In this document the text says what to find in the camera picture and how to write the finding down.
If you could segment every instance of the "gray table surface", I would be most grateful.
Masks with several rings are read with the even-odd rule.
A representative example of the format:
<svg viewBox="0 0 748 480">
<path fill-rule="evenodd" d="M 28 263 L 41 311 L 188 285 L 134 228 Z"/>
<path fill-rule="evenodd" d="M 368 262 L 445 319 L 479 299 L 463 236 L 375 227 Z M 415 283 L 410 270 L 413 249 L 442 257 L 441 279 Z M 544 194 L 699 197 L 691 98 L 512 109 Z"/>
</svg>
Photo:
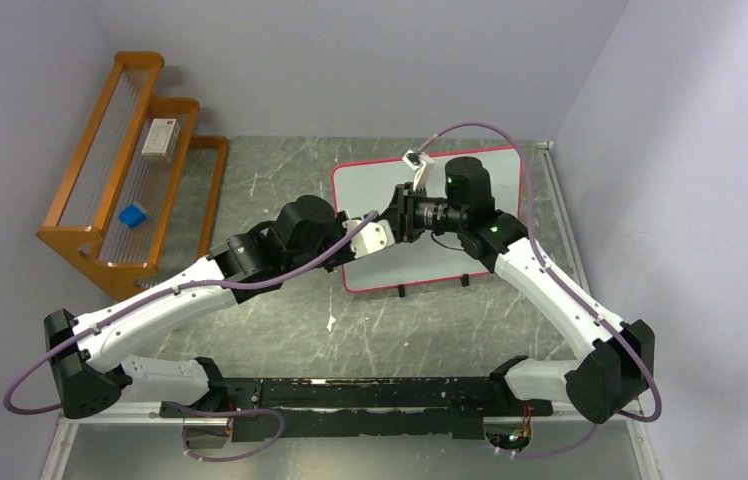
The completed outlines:
<svg viewBox="0 0 748 480">
<path fill-rule="evenodd" d="M 400 156 L 421 141 L 234 137 L 212 242 L 276 218 L 286 202 L 300 195 L 315 194 L 332 203 L 330 172 L 336 164 Z M 430 151 L 496 145 L 501 143 L 443 138 Z M 520 147 L 533 173 L 539 241 L 557 264 L 572 272 L 548 166 L 534 142 Z M 198 160 L 190 159 L 183 174 L 163 248 L 162 276 L 194 261 L 212 167 L 212 162 Z M 521 218 L 526 218 L 526 208 L 523 198 Z M 331 315 L 336 322 L 328 330 Z M 536 307 L 494 276 L 472 279 L 465 288 L 457 281 L 410 287 L 399 298 L 394 290 L 348 293 L 341 273 L 323 270 L 207 315 L 140 353 L 169 360 L 212 357 L 225 376 L 315 378 L 486 375 L 515 355 L 573 358 Z"/>
<path fill-rule="evenodd" d="M 64 480 L 358 480 L 470 478 L 630 480 L 642 476 L 626 422 L 603 425 L 586 445 L 544 459 L 495 454 L 484 440 L 447 435 L 355 438 L 286 438 L 251 458 L 201 463 L 180 454 L 178 426 L 80 425 Z M 579 440 L 588 424 L 538 420 L 534 451 Z M 228 456 L 253 444 L 227 444 L 201 453 Z"/>
</svg>

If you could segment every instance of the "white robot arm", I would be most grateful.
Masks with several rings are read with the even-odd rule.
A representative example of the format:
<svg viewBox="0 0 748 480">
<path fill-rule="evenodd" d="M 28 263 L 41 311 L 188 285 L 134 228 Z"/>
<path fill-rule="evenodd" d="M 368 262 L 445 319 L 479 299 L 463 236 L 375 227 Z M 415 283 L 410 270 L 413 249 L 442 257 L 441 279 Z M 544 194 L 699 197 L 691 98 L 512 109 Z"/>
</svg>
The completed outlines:
<svg viewBox="0 0 748 480">
<path fill-rule="evenodd" d="M 140 295 L 76 318 L 64 310 L 51 314 L 45 320 L 48 348 L 89 329 L 94 332 L 51 360 L 64 414 L 83 418 L 116 402 L 148 401 L 211 411 L 225 394 L 223 388 L 220 394 L 218 388 L 213 389 L 223 378 L 210 359 L 173 362 L 142 358 L 134 352 L 188 321 L 280 288 L 281 277 L 304 264 L 314 262 L 329 270 L 415 241 L 430 230 L 457 233 L 466 253 L 526 295 L 560 331 L 576 357 L 570 361 L 514 357 L 489 378 L 478 380 L 485 382 L 480 388 L 488 387 L 493 393 L 488 398 L 475 395 L 475 406 L 480 397 L 486 402 L 477 409 L 483 415 L 504 415 L 518 412 L 519 402 L 566 402 L 594 423 L 605 422 L 644 392 L 647 384 L 610 333 L 547 270 L 554 269 L 581 299 L 594 305 L 602 319 L 621 331 L 649 369 L 653 368 L 653 332 L 641 320 L 627 324 L 606 310 L 538 250 L 543 257 L 540 262 L 526 227 L 494 209 L 488 172 L 479 160 L 453 159 L 446 173 L 446 198 L 425 197 L 419 176 L 395 187 L 389 207 L 376 221 L 349 219 L 344 212 L 336 215 L 322 199 L 301 197 L 287 204 L 277 220 L 230 237 L 179 275 Z M 349 236 L 351 240 L 342 244 Z M 273 285 L 266 281 L 278 278 Z M 265 286 L 234 287 L 243 283 Z M 457 393 L 456 397 L 466 397 L 462 391 Z M 450 399 L 444 405 L 464 409 L 470 400 Z"/>
</svg>

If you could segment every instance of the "red border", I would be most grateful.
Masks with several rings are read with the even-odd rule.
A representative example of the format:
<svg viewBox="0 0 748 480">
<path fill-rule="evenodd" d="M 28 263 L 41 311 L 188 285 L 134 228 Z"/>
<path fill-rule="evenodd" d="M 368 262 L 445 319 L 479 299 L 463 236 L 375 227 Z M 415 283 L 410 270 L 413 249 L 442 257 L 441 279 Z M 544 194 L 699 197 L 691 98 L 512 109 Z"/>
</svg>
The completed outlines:
<svg viewBox="0 0 748 480">
<path fill-rule="evenodd" d="M 474 150 L 460 150 L 458 152 L 442 152 L 442 153 L 434 153 L 431 154 L 431 157 L 445 157 L 449 155 L 462 155 L 467 153 L 479 153 L 479 152 L 497 152 L 500 150 L 515 150 L 513 147 L 487 147 L 487 148 L 476 148 Z M 524 168 L 526 161 L 521 158 L 521 155 L 518 155 L 519 161 L 521 165 L 519 166 L 519 172 L 518 172 L 518 212 L 516 212 L 516 217 L 519 213 L 521 213 L 521 185 L 524 181 Z M 336 172 L 342 168 L 349 168 L 349 167 L 358 167 L 360 165 L 372 165 L 375 163 L 389 163 L 389 162 L 400 162 L 403 161 L 400 157 L 395 158 L 382 158 L 379 160 L 365 160 L 362 162 L 354 162 L 354 163 L 340 163 L 333 167 L 333 170 L 330 172 L 330 184 L 333 187 L 333 209 L 336 209 L 338 202 L 338 198 L 336 198 Z M 480 277 L 483 275 L 488 275 L 489 272 L 477 272 L 477 273 L 469 273 L 469 277 Z M 459 280 L 462 278 L 462 275 L 455 275 L 453 277 L 442 277 L 442 278 L 433 278 L 430 280 L 422 280 L 419 282 L 410 282 L 410 283 L 404 283 L 402 285 L 405 285 L 407 287 L 412 287 L 415 285 L 426 285 L 428 283 L 436 283 L 436 282 L 445 282 L 448 280 Z M 345 290 L 347 290 L 350 293 L 368 293 L 368 292 L 378 292 L 381 290 L 389 290 L 392 288 L 396 288 L 398 285 L 385 285 L 382 287 L 374 287 L 374 288 L 366 288 L 364 290 L 353 290 L 347 285 L 347 276 L 345 275 L 345 267 L 342 266 L 342 284 L 345 287 Z"/>
</svg>

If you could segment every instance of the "white wall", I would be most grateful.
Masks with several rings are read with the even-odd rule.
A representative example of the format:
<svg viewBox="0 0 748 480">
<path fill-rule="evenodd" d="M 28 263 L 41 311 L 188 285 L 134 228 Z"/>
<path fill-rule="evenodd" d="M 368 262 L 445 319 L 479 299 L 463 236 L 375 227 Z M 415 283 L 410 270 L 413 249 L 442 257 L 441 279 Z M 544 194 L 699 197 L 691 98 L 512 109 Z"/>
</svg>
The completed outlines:
<svg viewBox="0 0 748 480">
<path fill-rule="evenodd" d="M 211 108 L 216 133 L 426 137 L 483 119 L 546 139 L 627 0 L 90 3 L 119 48 L 183 67 L 170 91 Z"/>
<path fill-rule="evenodd" d="M 0 1 L 0 402 L 44 352 L 42 319 L 105 296 L 36 237 L 114 51 L 80 0 Z M 58 401 L 48 371 L 19 403 Z M 0 478 L 39 478 L 55 416 L 17 417 L 0 403 Z"/>
<path fill-rule="evenodd" d="M 657 334 L 665 478 L 748 478 L 748 0 L 633 0 L 555 156 L 590 285 Z"/>
</svg>

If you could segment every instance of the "wooden rack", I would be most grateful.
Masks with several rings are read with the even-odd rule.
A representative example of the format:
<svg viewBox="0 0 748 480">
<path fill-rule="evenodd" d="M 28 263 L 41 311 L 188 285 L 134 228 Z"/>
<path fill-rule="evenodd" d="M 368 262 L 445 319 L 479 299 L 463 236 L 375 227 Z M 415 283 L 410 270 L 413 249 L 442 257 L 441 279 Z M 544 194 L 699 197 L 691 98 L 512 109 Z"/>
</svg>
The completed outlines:
<svg viewBox="0 0 748 480">
<path fill-rule="evenodd" d="M 198 250 L 205 254 L 220 193 L 227 139 L 192 136 L 198 102 L 168 98 L 153 88 L 164 65 L 155 52 L 120 52 L 56 193 L 38 237 L 115 300 L 144 288 L 137 280 L 157 273 L 168 219 L 190 147 L 218 149 Z M 150 121 L 180 124 L 174 158 L 147 161 L 144 143 Z M 137 202 L 147 220 L 135 228 L 118 221 Z"/>
</svg>

